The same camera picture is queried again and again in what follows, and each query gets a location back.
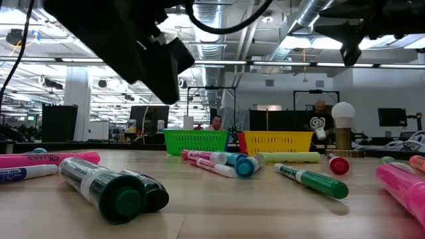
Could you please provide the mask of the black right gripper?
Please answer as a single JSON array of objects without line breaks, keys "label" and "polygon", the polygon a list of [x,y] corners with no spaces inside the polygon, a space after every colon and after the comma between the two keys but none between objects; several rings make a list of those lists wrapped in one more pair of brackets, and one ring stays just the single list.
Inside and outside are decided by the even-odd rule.
[{"label": "black right gripper", "polygon": [[339,49],[345,66],[353,66],[361,55],[359,44],[368,36],[425,33],[425,0],[344,1],[319,12],[320,17],[366,19],[358,25],[321,25],[314,30],[342,44]]}]

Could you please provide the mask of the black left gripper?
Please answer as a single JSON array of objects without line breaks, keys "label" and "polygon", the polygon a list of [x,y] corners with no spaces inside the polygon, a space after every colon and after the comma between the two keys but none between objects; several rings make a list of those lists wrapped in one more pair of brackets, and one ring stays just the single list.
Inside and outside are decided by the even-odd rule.
[{"label": "black left gripper", "polygon": [[179,38],[157,27],[181,0],[42,0],[47,13],[129,83],[143,82],[164,104],[179,100],[178,75],[195,63]]}]

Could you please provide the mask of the slim red Expo marker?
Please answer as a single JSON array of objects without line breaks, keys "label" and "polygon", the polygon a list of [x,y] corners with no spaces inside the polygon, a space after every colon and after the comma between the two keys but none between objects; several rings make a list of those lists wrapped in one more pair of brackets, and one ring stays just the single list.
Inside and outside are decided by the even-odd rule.
[{"label": "slim red Expo marker", "polygon": [[229,167],[227,165],[221,165],[219,163],[215,163],[202,158],[194,158],[194,159],[189,158],[187,159],[187,161],[202,169],[212,171],[213,173],[222,175],[224,177],[228,177],[228,178],[236,177],[236,171],[232,167]]}]

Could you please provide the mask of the black cap white marker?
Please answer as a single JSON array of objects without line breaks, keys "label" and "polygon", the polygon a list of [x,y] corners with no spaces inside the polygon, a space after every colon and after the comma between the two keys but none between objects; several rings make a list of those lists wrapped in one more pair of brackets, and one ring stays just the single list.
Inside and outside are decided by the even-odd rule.
[{"label": "black cap white marker", "polygon": [[121,174],[137,177],[143,183],[146,194],[143,213],[157,212],[169,203],[169,193],[158,180],[129,169],[124,169]]}]

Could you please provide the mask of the thick dark green marker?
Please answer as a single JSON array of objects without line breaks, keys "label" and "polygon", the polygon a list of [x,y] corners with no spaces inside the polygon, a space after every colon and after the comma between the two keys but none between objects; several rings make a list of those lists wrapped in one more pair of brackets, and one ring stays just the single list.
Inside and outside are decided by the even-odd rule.
[{"label": "thick dark green marker", "polygon": [[64,159],[58,172],[112,224],[128,223],[145,208],[145,186],[135,176],[77,157]]}]

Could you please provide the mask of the red cap white marker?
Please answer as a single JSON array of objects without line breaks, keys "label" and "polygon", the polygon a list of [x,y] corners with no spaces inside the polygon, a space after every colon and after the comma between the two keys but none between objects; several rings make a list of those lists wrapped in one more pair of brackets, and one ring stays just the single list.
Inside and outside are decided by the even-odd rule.
[{"label": "red cap white marker", "polygon": [[336,175],[344,175],[350,169],[350,164],[348,160],[346,160],[343,157],[336,156],[335,154],[330,153],[327,155],[327,160],[328,160],[330,169]]}]

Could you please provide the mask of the slim green marker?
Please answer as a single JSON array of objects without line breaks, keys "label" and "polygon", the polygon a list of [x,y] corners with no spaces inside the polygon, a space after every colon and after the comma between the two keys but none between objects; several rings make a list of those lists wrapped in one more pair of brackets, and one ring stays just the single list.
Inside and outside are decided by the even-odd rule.
[{"label": "slim green marker", "polygon": [[275,163],[274,168],[281,175],[335,199],[344,199],[349,194],[348,186],[337,179],[281,163]]}]

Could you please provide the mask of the slim white blue-label pen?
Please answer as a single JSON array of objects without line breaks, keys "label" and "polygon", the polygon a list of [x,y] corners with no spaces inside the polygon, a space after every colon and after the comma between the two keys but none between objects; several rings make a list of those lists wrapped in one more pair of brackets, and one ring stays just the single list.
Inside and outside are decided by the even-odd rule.
[{"label": "slim white blue-label pen", "polygon": [[45,177],[57,172],[58,167],[56,165],[34,165],[0,169],[0,184]]}]

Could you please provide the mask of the pink highlighter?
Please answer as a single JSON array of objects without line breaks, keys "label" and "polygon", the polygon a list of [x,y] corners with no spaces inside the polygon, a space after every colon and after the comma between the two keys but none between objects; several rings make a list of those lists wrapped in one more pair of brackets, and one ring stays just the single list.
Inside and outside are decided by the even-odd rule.
[{"label": "pink highlighter", "polygon": [[4,154],[0,155],[0,169],[34,165],[59,166],[59,164],[68,157],[78,157],[95,164],[100,162],[100,156],[95,151],[82,153]]},{"label": "pink highlighter", "polygon": [[379,165],[376,176],[392,197],[425,229],[425,177],[389,163]]}]

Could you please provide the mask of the black monitor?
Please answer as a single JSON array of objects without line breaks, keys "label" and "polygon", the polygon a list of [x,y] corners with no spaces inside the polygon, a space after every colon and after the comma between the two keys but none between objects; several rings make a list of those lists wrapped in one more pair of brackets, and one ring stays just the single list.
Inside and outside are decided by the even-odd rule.
[{"label": "black monitor", "polygon": [[378,115],[381,127],[407,126],[407,115],[404,108],[379,108]]},{"label": "black monitor", "polygon": [[132,106],[129,118],[136,121],[136,129],[156,133],[159,120],[163,121],[163,128],[167,128],[169,106]]}]

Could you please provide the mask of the green plastic basket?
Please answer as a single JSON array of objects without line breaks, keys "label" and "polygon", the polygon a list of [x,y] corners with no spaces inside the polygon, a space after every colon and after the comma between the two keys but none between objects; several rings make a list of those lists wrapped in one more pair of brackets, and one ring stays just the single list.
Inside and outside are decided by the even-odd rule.
[{"label": "green plastic basket", "polygon": [[169,155],[182,150],[224,151],[227,131],[166,129],[165,145]]}]

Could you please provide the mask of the white bulb lamp brass base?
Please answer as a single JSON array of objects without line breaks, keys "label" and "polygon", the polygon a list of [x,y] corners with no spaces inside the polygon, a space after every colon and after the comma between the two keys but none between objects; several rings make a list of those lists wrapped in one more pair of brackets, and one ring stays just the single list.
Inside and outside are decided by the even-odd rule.
[{"label": "white bulb lamp brass base", "polygon": [[325,154],[331,153],[340,157],[364,157],[364,152],[356,151],[352,146],[354,107],[347,102],[339,102],[332,108],[331,115],[335,122],[335,149],[326,149]]}]

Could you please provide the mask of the white pillar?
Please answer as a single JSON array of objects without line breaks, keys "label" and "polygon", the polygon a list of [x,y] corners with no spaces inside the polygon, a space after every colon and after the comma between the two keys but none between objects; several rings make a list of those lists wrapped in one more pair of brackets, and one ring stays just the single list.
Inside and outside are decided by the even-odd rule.
[{"label": "white pillar", "polygon": [[75,141],[88,140],[92,76],[87,67],[68,66],[64,88],[64,105],[77,105]]}]

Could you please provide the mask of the red plastic basket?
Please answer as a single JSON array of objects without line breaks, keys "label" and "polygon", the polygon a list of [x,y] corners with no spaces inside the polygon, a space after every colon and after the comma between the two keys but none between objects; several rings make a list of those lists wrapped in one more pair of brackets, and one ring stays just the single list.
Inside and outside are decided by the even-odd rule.
[{"label": "red plastic basket", "polygon": [[239,148],[240,148],[240,152],[247,155],[247,146],[246,146],[246,141],[245,141],[245,135],[244,133],[237,133],[237,138],[238,138],[238,144],[239,144]]}]

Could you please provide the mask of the black cabinet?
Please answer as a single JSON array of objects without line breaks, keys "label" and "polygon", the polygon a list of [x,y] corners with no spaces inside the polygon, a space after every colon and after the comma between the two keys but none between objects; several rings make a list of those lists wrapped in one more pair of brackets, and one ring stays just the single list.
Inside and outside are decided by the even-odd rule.
[{"label": "black cabinet", "polygon": [[78,106],[42,106],[42,142],[62,143],[74,140]]}]

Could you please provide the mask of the black partition panel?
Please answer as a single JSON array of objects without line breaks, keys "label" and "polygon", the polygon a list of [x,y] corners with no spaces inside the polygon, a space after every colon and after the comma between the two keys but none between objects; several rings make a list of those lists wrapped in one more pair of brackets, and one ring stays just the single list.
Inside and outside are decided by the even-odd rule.
[{"label": "black partition panel", "polygon": [[307,110],[250,110],[250,131],[306,131]]}]

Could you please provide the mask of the light blue white-label marker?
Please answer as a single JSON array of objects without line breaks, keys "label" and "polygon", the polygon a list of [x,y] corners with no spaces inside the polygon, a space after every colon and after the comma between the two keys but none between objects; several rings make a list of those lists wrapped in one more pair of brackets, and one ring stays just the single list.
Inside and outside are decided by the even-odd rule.
[{"label": "light blue white-label marker", "polygon": [[265,162],[265,157],[261,154],[257,154],[253,157],[239,159],[234,169],[240,178],[249,179],[265,164]]}]

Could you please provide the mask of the yellow plastic basket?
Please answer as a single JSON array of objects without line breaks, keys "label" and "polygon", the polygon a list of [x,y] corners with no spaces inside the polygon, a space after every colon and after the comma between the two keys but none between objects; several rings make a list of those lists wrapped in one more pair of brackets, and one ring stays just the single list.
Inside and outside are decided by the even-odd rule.
[{"label": "yellow plastic basket", "polygon": [[245,131],[246,151],[257,153],[308,152],[312,131]]}]

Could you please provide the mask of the green cap white-label marker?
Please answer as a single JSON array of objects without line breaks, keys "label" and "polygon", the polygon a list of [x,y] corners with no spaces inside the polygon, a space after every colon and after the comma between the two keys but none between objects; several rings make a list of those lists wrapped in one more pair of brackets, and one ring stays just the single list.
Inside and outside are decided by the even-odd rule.
[{"label": "green cap white-label marker", "polygon": [[401,163],[401,162],[397,161],[396,159],[394,159],[393,157],[389,157],[389,156],[382,157],[381,160],[380,160],[380,164],[389,164],[389,165],[392,165],[392,166],[394,166],[398,169],[409,172],[410,174],[415,174],[415,171],[411,166],[409,166],[405,163]]}]

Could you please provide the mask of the light green highlighter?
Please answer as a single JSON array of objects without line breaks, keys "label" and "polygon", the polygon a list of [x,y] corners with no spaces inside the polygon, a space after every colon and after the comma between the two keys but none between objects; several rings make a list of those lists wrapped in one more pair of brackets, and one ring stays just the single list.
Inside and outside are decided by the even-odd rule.
[{"label": "light green highlighter", "polygon": [[321,160],[318,152],[261,152],[258,156],[260,155],[267,163],[319,163]]}]

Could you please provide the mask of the orange highlighter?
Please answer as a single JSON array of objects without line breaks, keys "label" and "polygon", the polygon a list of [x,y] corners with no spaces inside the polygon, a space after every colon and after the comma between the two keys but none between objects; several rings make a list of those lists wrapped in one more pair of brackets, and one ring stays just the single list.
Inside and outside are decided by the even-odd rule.
[{"label": "orange highlighter", "polygon": [[425,175],[425,157],[414,155],[409,159],[410,166],[415,170]]}]

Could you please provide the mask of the silver ventilation duct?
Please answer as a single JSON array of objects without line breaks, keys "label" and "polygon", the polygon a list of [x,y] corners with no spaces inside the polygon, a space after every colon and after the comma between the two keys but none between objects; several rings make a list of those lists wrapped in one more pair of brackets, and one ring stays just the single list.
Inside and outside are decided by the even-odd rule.
[{"label": "silver ventilation duct", "polygon": [[[203,24],[213,28],[222,28],[224,24],[224,8],[221,5],[193,5],[194,16]],[[197,45],[198,57],[201,60],[221,60],[224,56],[223,35],[213,35],[194,27],[195,40],[201,42]],[[224,69],[218,67],[203,67],[202,79],[205,86],[223,86]],[[222,103],[222,90],[204,90],[203,100],[212,108],[220,108]]]},{"label": "silver ventilation duct", "polygon": [[308,29],[311,34],[314,23],[319,18],[319,12],[330,7],[334,0],[301,0],[299,10],[284,18],[280,25],[277,47],[268,55],[269,61],[283,61],[296,46],[285,46],[284,41],[300,30]]}]

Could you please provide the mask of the black stand frame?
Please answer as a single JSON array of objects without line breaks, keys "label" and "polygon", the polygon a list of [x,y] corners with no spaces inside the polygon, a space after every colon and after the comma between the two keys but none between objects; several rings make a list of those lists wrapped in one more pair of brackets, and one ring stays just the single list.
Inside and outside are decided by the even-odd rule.
[{"label": "black stand frame", "polygon": [[334,90],[294,90],[292,92],[292,100],[293,100],[293,104],[292,104],[292,108],[293,110],[296,110],[296,95],[297,93],[307,93],[307,94],[327,94],[328,96],[330,96],[330,94],[335,94],[336,98],[332,98],[332,100],[334,100],[335,102],[339,103],[340,102],[340,91],[334,91]]}]

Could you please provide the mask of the black aluminium table frame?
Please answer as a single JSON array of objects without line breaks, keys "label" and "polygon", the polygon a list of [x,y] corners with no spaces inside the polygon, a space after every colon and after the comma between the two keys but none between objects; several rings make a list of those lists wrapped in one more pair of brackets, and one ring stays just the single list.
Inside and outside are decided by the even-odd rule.
[{"label": "black aluminium table frame", "polygon": [[[111,149],[111,150],[142,150],[142,151],[168,151],[165,145],[143,145],[143,144],[119,144],[119,143],[94,143],[94,142],[62,142],[62,143],[16,143],[14,141],[0,141],[0,154],[6,154],[8,143],[11,144],[11,153],[27,153],[36,148],[47,151],[70,151],[89,149]],[[395,159],[408,160],[414,155],[425,157],[425,152],[417,151],[384,151],[377,149],[366,149],[355,151],[365,157],[394,157]]]}]

